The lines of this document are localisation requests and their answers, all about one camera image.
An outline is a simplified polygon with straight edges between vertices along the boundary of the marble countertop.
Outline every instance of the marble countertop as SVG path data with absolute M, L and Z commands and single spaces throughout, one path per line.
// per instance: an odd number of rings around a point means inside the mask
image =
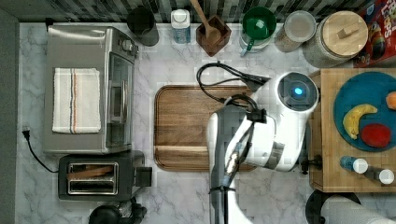
M 131 35 L 125 23 L 111 23 Z M 310 74 L 318 69 L 306 62 L 301 49 L 282 53 L 273 41 L 258 53 L 239 56 L 240 25 L 230 24 L 230 41 L 214 57 L 208 57 L 196 43 L 194 24 L 191 43 L 177 44 L 169 24 L 157 24 L 160 41 L 154 47 L 139 45 L 134 78 L 134 148 L 142 150 L 146 164 L 153 167 L 153 186 L 139 192 L 137 200 L 148 213 L 143 223 L 209 223 L 208 173 L 166 172 L 153 159 L 154 97 L 168 84 L 198 85 L 196 71 L 206 63 L 221 61 L 246 73 L 275 77 L 289 71 Z M 45 171 L 32 157 L 21 129 L 29 126 L 31 142 L 39 158 L 57 169 L 59 157 L 43 154 L 44 78 L 47 31 L 44 23 L 21 23 L 19 114 L 17 145 L 16 223 L 88 223 L 91 211 L 101 203 L 60 201 L 57 175 Z M 232 77 L 213 68 L 203 73 L 205 82 Z M 306 223 L 305 202 L 313 192 L 308 175 L 299 168 L 288 173 L 255 169 L 237 177 L 241 209 L 253 223 Z M 395 217 L 395 196 L 359 195 L 363 205 L 382 215 Z

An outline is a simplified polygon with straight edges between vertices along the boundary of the power cord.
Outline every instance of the power cord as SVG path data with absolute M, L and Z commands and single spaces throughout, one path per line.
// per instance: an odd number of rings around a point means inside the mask
M 40 163 L 46 170 L 48 170 L 50 173 L 58 173 L 59 171 L 52 171 L 50 168 L 48 168 L 38 157 L 37 155 L 33 152 L 32 146 L 30 145 L 30 130 L 23 130 L 23 137 L 27 141 L 27 145 L 29 146 L 30 152 L 32 153 L 33 157 Z
M 204 70 L 205 70 L 206 68 L 209 68 L 209 67 L 219 67 L 219 68 L 222 68 L 222 69 L 226 70 L 227 72 L 231 73 L 232 75 L 236 76 L 236 78 L 230 78 L 230 79 L 225 79 L 225 80 L 222 80 L 222 81 L 216 82 L 216 83 L 205 84 L 205 83 L 202 82 L 201 76 L 202 76 L 202 73 L 204 72 Z M 217 62 L 217 63 L 207 63 L 207 64 L 203 65 L 203 66 L 197 71 L 196 78 L 197 78 L 198 84 L 199 84 L 201 90 L 204 92 L 204 94 L 206 94 L 206 95 L 209 96 L 210 98 L 216 100 L 217 102 L 222 103 L 222 104 L 224 104 L 225 102 L 227 102 L 228 104 L 238 105 L 238 106 L 242 106 L 242 107 L 247 107 L 246 105 L 238 104 L 238 103 L 235 101 L 236 99 L 240 99 L 240 100 L 243 100 L 243 101 L 247 102 L 247 103 L 248 103 L 249 105 L 251 105 L 253 108 L 256 108 L 257 106 L 255 105 L 254 101 L 253 101 L 250 97 L 248 97 L 248 96 L 246 96 L 246 95 L 237 94 L 236 97 L 232 97 L 233 99 L 232 99 L 230 102 L 228 102 L 228 99 L 225 99 L 225 98 L 222 98 L 222 97 L 219 98 L 219 97 L 216 97 L 216 96 L 210 94 L 210 93 L 205 89 L 205 87 L 217 86 L 217 85 L 219 85 L 219 84 L 221 84 L 221 83 L 230 82 L 230 81 L 236 81 L 236 80 L 241 80 L 241 81 L 247 81 L 247 80 L 248 80 L 248 81 L 250 81 L 250 82 L 254 82 L 254 83 L 258 83 L 258 84 L 263 84 L 263 83 L 265 83 L 265 82 L 269 79 L 269 78 L 267 78 L 267 77 L 259 77 L 259 76 L 254 76 L 254 75 L 251 75 L 251 74 L 243 73 L 243 72 L 241 72 L 241 71 L 238 71 L 238 70 L 232 68 L 231 66 L 229 66 L 229 65 L 227 65 L 227 64 L 220 63 L 220 62 Z

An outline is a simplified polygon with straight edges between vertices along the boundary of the green cup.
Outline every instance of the green cup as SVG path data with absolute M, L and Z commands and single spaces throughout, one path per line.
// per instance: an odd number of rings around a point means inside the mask
M 276 29 L 276 17 L 266 7 L 253 7 L 245 14 L 242 28 L 241 38 L 247 43 L 241 52 L 241 56 L 244 56 L 254 45 L 269 41 Z

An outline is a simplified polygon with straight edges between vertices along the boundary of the striped towel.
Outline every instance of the striped towel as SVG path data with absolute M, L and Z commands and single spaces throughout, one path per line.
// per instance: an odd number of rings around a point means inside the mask
M 52 130 L 56 133 L 98 133 L 99 71 L 55 68 Z

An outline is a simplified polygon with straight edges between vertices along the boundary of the oven door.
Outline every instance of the oven door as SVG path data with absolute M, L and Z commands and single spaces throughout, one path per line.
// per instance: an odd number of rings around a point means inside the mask
M 131 147 L 134 64 L 110 53 L 106 116 L 106 148 Z

